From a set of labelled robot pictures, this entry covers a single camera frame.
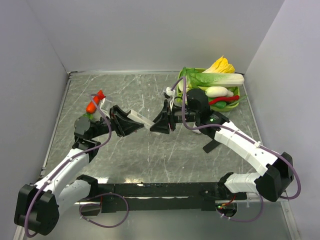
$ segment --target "green basket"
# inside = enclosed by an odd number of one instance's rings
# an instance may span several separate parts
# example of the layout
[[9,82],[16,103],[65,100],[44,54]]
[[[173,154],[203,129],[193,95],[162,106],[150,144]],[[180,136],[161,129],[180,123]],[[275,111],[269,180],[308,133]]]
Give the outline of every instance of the green basket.
[[[197,70],[199,73],[202,73],[206,69],[205,68],[196,68],[195,70]],[[182,72],[182,70],[179,72],[178,79],[181,77],[181,72]],[[176,86],[176,93],[177,93],[178,97],[182,98],[182,92],[179,90],[178,85]],[[235,87],[235,90],[234,90],[233,94],[234,95],[239,95],[239,97],[240,97],[240,89],[239,89],[238,86]],[[212,110],[216,111],[216,112],[229,112],[232,109],[236,108],[238,105],[239,105],[239,102],[236,103],[235,105],[232,105],[232,106],[225,106],[224,108],[217,108],[217,107],[212,106],[212,105],[210,106],[210,108]]]

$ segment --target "orange vegetable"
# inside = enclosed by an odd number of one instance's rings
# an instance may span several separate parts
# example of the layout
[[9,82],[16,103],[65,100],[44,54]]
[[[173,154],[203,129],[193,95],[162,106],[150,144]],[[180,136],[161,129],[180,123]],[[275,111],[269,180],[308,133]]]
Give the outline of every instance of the orange vegetable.
[[[98,93],[96,95],[97,96],[95,96],[93,98],[93,101],[98,105],[100,100],[104,99],[106,96],[104,95],[102,90],[98,91]],[[94,114],[96,110],[97,110],[97,108],[96,108],[95,104],[92,101],[88,104],[88,106],[85,109],[85,111],[88,114]]]

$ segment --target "robotic arm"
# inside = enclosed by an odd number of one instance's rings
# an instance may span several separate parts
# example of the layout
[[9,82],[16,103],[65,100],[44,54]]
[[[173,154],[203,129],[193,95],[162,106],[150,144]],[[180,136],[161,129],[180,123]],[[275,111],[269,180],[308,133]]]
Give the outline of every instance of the robotic arm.
[[[294,175],[288,165],[274,154],[261,149],[259,142],[245,135],[227,117],[211,110],[208,97],[202,90],[188,91],[187,108],[184,114],[182,114],[182,108],[173,104],[173,95],[169,89],[164,96],[166,99],[163,108],[154,121],[148,120],[133,110],[125,113],[117,105],[113,106],[109,111],[111,130],[119,137],[128,136],[143,127],[151,132],[169,134],[176,129],[176,124],[183,122],[183,115],[186,122],[195,123],[196,126],[219,124],[235,131],[220,127],[200,129],[201,133],[211,138],[211,141],[203,147],[204,151],[209,153],[220,143],[224,144],[256,170],[255,173],[248,174],[227,173],[221,178],[218,183],[219,187],[216,189],[221,196],[226,198],[236,193],[257,193],[275,202],[293,181]],[[76,158],[71,159],[71,157],[101,145],[93,138],[108,134],[109,128],[102,118],[92,121],[85,116],[75,121],[74,128],[75,143],[65,159],[46,177],[34,185],[26,184],[20,189],[14,215],[15,224],[24,227],[26,217],[28,217],[28,229],[47,235],[56,226],[59,216],[65,210],[81,199],[98,194],[98,181],[90,176],[79,176],[72,184],[67,185],[83,167],[93,160],[98,153],[98,148]],[[253,144],[235,132],[246,136]],[[290,155],[284,152],[281,156],[292,164]],[[36,194],[38,197],[28,215],[27,211]]]

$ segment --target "white wall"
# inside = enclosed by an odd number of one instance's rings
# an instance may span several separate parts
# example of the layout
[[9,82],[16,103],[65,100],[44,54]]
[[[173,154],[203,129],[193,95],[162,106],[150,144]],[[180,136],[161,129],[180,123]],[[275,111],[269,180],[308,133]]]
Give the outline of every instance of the white wall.
[[320,236],[319,10],[318,0],[286,0],[245,74],[264,144],[290,153],[301,178],[291,206],[304,240]]
[[27,0],[67,71],[244,73],[284,0]]
[[13,239],[19,189],[39,176],[67,74],[24,0],[0,2],[0,234]]

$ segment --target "red pepper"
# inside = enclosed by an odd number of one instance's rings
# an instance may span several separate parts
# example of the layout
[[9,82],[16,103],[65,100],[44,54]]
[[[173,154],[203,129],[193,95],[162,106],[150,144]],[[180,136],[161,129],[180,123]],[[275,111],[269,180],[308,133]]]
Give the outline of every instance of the red pepper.
[[[98,105],[100,100],[104,99],[106,96],[104,95],[104,93],[102,92],[102,90],[98,91],[98,93],[96,94],[97,96],[95,96],[93,98],[93,101]],[[94,114],[95,111],[97,110],[95,104],[91,101],[88,106],[86,107],[86,112],[89,114]]]
[[217,97],[217,98],[213,99],[212,101],[210,101],[209,105],[213,105],[213,104],[220,102],[220,101],[231,102],[231,101],[237,101],[237,100],[239,100],[239,95],[220,96],[220,97]]

